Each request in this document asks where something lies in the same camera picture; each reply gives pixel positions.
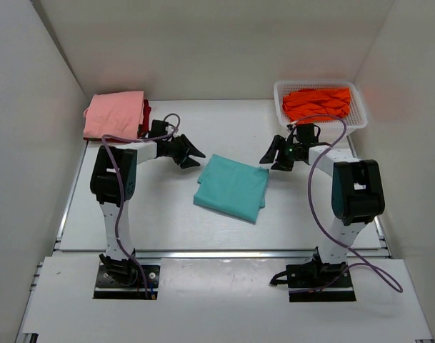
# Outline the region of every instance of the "orange cloth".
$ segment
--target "orange cloth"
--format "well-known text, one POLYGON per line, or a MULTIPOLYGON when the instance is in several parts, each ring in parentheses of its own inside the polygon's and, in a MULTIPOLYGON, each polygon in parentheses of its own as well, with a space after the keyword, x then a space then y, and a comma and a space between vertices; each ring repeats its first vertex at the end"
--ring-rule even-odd
MULTIPOLYGON (((300 89, 286 95, 282 109, 292 120, 300 120, 314 114, 332 114, 344 118, 349 114, 351 92, 349 88, 300 89)), ((301 123, 334 120, 327 116, 305 119, 301 123)))

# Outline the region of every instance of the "white platform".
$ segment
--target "white platform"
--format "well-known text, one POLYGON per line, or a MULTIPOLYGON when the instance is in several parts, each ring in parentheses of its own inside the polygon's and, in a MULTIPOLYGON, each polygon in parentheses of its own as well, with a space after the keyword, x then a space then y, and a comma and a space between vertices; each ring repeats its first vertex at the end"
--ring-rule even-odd
MULTIPOLYGON (((277 122, 273 100, 152 101, 151 106, 154 119, 171 112, 181 116, 180 132, 207 157, 197 159, 202 165, 212 154, 220 154, 258 166, 273 136, 285 133, 277 122)), ((89 187, 99 145, 91 142, 86 150, 62 250, 106 248, 103 216, 89 187)), ((347 141, 340 147, 349 149, 347 141)), ((259 212, 255 225, 192 204, 201 170, 181 170, 167 158, 138 166, 129 209, 137 249, 313 249, 323 239, 309 211, 309 166, 304 163, 296 163, 290 173, 270 171, 266 208, 259 212)), ((315 173, 313 195, 322 222, 330 225, 334 218, 331 178, 320 171, 315 173)), ((354 247, 381 247, 374 224, 360 233, 354 247)))
POLYGON ((164 259, 159 299, 92 299, 96 254, 46 258, 24 333, 37 343, 342 342, 414 343, 431 339, 402 260, 377 259, 405 292, 368 269, 353 269, 356 302, 289 303, 269 287, 282 259, 164 259))

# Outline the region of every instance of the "white basket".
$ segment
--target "white basket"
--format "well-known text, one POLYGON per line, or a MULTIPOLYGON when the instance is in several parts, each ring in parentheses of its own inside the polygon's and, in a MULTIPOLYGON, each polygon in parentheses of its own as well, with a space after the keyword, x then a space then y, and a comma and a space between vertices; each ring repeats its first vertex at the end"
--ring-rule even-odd
MULTIPOLYGON (((279 123, 286 126, 291 123, 290 118, 282 109, 282 99, 293 91, 300 89, 324 89, 324 88, 349 88, 351 90, 351 103, 349 105, 349 115, 344 118, 347 124, 346 134, 350 134, 356 129, 361 129, 368 124, 366 112, 361 103, 360 96, 355 86, 347 81, 335 80, 297 80, 297 81, 277 81, 274 84, 274 105, 279 123)), ((318 121, 315 123, 321 128, 321 140, 336 139, 342 133, 343 125, 337 120, 333 121, 318 121)))

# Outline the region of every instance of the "folded teal towel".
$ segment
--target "folded teal towel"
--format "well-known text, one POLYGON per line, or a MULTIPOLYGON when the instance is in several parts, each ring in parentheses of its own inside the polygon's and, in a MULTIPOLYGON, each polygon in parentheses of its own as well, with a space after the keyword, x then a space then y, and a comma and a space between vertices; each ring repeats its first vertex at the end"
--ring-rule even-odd
POLYGON ((260 208, 265 207, 268 172, 212 155, 198 178, 194 204, 255 223, 260 208))

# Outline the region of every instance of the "folded pink towel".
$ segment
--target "folded pink towel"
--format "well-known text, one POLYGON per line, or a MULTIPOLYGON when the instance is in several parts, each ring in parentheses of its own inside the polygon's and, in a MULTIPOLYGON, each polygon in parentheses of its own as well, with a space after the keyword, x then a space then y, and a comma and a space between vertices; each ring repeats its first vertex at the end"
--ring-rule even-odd
POLYGON ((94 95, 84 111, 84 138, 101 138, 104 134, 125 139, 138 138, 143 123, 143 91, 94 95))

